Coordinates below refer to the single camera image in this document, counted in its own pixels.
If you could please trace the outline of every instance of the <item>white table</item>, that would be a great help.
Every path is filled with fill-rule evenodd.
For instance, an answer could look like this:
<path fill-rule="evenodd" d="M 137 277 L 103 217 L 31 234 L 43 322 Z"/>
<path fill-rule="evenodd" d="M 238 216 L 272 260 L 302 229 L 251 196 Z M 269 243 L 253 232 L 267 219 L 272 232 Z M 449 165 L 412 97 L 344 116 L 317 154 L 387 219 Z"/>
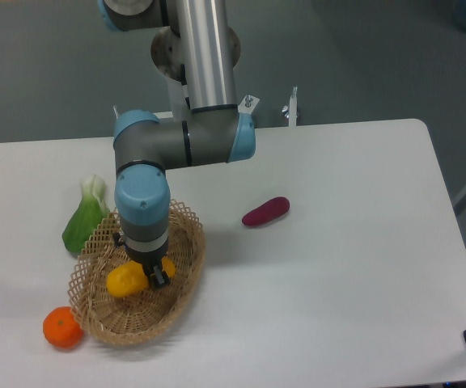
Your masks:
<path fill-rule="evenodd" d="M 44 340 L 68 303 L 61 242 L 112 139 L 0 144 L 0 386 L 375 387 L 466 379 L 466 252 L 417 120 L 258 129 L 246 162 L 169 171 L 207 261 L 186 314 L 134 348 Z M 273 196 L 289 215 L 246 230 Z"/>

